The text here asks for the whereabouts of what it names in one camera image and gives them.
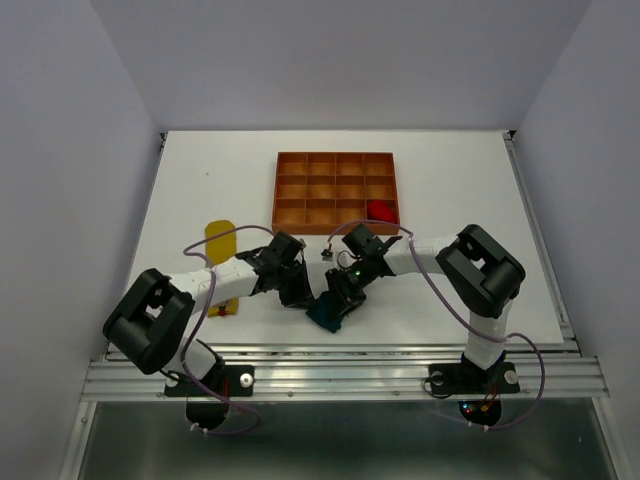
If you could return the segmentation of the dark green sock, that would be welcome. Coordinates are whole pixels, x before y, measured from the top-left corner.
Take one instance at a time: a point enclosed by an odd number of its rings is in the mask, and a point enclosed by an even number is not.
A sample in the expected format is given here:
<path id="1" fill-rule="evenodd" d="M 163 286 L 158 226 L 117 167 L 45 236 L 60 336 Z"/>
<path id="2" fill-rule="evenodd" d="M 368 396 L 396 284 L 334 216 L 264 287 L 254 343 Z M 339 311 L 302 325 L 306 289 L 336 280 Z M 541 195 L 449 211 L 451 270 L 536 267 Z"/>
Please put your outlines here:
<path id="1" fill-rule="evenodd" d="M 305 315 L 317 326 L 337 333 L 350 308 L 348 302 L 330 291 L 322 292 L 316 302 L 305 311 Z"/>

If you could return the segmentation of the red sock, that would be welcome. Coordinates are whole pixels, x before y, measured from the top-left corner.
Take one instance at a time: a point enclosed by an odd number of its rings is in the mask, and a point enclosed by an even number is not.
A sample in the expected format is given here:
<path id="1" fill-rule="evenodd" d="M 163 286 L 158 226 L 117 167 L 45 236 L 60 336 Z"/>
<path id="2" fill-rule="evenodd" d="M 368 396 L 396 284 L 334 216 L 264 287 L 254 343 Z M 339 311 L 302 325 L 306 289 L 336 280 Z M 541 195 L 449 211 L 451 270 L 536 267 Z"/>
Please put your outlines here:
<path id="1" fill-rule="evenodd" d="M 395 224 L 397 217 L 394 209 L 383 200 L 371 200 L 367 203 L 367 218 Z"/>

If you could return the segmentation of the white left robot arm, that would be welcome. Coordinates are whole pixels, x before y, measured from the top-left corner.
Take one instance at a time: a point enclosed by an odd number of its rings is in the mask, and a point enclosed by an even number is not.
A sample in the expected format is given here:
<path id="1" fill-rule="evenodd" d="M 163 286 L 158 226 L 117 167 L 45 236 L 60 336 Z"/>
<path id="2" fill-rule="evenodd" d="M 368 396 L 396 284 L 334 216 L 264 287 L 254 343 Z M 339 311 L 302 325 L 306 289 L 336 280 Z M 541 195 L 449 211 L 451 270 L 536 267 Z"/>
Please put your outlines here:
<path id="1" fill-rule="evenodd" d="M 222 382 L 221 356 L 186 334 L 195 314 L 203 323 L 208 309 L 234 298 L 276 291 L 286 308 L 309 308 L 315 301 L 308 281 L 305 244 L 279 232 L 263 247 L 188 273 L 165 275 L 155 268 L 133 281 L 108 316 L 102 333 L 146 375 L 163 371 L 188 382 L 199 393 L 215 392 Z"/>

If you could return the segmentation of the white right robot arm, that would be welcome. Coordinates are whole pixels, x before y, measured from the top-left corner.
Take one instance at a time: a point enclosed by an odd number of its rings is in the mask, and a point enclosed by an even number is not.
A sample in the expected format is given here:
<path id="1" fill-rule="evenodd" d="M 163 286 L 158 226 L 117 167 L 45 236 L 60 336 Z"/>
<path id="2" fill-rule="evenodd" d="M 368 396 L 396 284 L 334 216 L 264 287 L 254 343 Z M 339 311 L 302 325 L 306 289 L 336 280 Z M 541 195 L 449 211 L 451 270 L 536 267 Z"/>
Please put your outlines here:
<path id="1" fill-rule="evenodd" d="M 456 371 L 463 384 L 482 390 L 504 361 L 511 302 L 526 278 L 524 267 L 482 227 L 471 224 L 451 237 L 418 242 L 413 234 L 382 240 L 364 223 L 350 222 L 343 244 L 353 257 L 325 273 L 328 290 L 307 315 L 335 333 L 366 300 L 365 288 L 384 277 L 421 274 L 468 340 Z"/>

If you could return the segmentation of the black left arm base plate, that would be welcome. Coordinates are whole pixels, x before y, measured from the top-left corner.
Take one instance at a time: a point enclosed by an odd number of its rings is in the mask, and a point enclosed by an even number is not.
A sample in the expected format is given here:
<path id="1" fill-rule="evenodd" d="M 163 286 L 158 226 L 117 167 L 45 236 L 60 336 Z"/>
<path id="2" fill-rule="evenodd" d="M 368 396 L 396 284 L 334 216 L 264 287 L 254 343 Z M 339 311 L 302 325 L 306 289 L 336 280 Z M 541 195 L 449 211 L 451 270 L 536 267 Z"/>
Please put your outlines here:
<path id="1" fill-rule="evenodd" d="M 251 397 L 253 395 L 253 383 L 255 377 L 255 367 L 249 364 L 225 364 L 217 366 L 212 373 L 208 373 L 202 380 L 208 389 L 220 396 L 229 397 Z M 169 385 L 166 379 L 164 395 L 169 398 L 206 397 L 208 393 L 200 387 L 194 385 L 184 374 L 179 375 L 179 381 Z"/>

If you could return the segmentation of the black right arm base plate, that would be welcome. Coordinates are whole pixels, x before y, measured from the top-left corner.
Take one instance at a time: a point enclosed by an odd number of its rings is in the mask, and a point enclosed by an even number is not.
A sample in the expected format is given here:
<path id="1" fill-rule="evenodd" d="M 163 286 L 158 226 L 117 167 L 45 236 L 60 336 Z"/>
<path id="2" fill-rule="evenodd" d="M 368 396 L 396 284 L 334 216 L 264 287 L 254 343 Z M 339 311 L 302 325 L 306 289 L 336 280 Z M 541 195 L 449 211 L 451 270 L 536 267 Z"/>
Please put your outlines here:
<path id="1" fill-rule="evenodd" d="M 520 392 L 515 366 L 510 362 L 504 362 L 489 370 L 482 370 L 473 364 L 432 364 L 428 368 L 426 383 L 429 385 L 429 391 L 438 397 Z"/>

